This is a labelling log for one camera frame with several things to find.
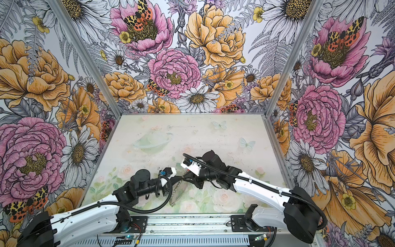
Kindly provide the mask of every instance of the floral table mat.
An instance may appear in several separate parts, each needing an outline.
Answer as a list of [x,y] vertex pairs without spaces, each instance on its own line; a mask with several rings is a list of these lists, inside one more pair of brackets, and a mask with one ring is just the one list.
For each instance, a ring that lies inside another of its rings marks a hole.
[[[261,115],[124,115],[82,205],[112,193],[139,169],[149,170],[151,178],[165,167],[176,167],[177,174],[182,175],[185,170],[179,163],[183,153],[202,156],[210,150],[226,165],[285,186]],[[164,200],[162,196],[141,197],[135,207],[152,209]],[[168,204],[158,213],[242,213],[251,204],[268,207],[210,183],[202,190],[189,184],[173,207]]]

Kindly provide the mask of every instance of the metal post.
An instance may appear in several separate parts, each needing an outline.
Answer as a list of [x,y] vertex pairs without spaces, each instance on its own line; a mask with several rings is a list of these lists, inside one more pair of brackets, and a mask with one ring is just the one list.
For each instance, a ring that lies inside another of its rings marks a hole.
[[291,73],[292,67],[294,66],[299,52],[302,49],[302,46],[306,42],[306,37],[308,36],[311,28],[314,25],[314,22],[317,18],[317,15],[324,3],[324,0],[313,0],[310,4],[309,10],[306,14],[306,18],[303,21],[302,29],[299,35],[296,37],[295,42],[293,44],[290,55],[288,56],[288,60],[285,63],[284,68],[282,69],[280,79],[278,80],[277,87],[275,88],[273,95],[270,99],[269,105],[266,108],[265,115],[268,117],[273,112],[274,107],[277,104],[278,99],[280,98],[281,91],[283,90],[285,84],[287,83],[287,79],[289,74]]
[[81,36],[77,33],[76,27],[73,25],[73,21],[69,16],[66,8],[63,6],[62,0],[52,0],[47,1],[52,11],[55,13],[56,18],[62,25],[62,31],[70,38],[71,43],[81,56],[88,70],[92,74],[93,79],[98,84],[100,90],[102,91],[104,97],[107,99],[108,105],[114,113],[115,118],[118,120],[121,117],[121,111],[117,105],[117,102],[114,100],[114,97],[111,95],[110,90],[107,85],[104,83],[104,79],[99,72],[96,64],[93,61],[92,56],[88,52],[84,41]]

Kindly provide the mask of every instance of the robotic arm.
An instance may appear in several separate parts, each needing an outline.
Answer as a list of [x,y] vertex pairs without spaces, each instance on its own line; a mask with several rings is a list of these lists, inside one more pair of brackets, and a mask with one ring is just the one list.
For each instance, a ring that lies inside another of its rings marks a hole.
[[[203,188],[205,181],[216,180],[223,189],[253,196],[278,210],[278,213],[268,215],[263,213],[262,207],[251,205],[245,218],[252,231],[260,226],[287,228],[298,239],[312,243],[316,230],[326,225],[322,210],[300,187],[290,190],[255,179],[238,168],[226,166],[213,151],[203,157],[184,156],[181,166],[189,172],[183,177],[176,176],[175,168],[165,168],[159,172],[158,178],[150,179],[149,171],[142,169],[124,186],[98,202],[52,216],[47,212],[38,214],[18,238],[18,246],[68,247],[104,232],[127,232],[132,224],[128,210],[140,214],[160,210],[170,200],[173,184],[180,180],[199,189]],[[167,199],[159,207],[151,210],[132,208],[138,204],[140,196],[147,198],[150,193],[155,193],[158,197],[160,191]]]

